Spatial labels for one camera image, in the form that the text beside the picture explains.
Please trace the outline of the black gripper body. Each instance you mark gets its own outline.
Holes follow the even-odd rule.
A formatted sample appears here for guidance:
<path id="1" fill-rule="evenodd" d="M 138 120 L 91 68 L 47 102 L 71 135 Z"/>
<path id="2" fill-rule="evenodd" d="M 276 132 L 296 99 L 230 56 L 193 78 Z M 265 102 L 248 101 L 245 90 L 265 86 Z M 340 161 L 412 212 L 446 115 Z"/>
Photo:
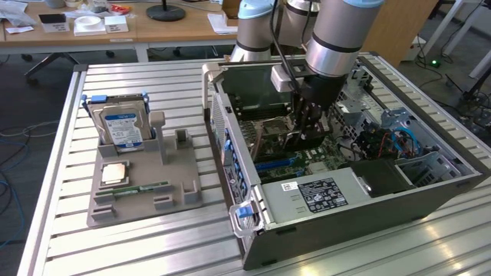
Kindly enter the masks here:
<path id="1" fill-rule="evenodd" d="M 345 75 L 330 77 L 309 75 L 304 77 L 300 95 L 309 102 L 326 111 L 338 97 L 345 84 Z"/>

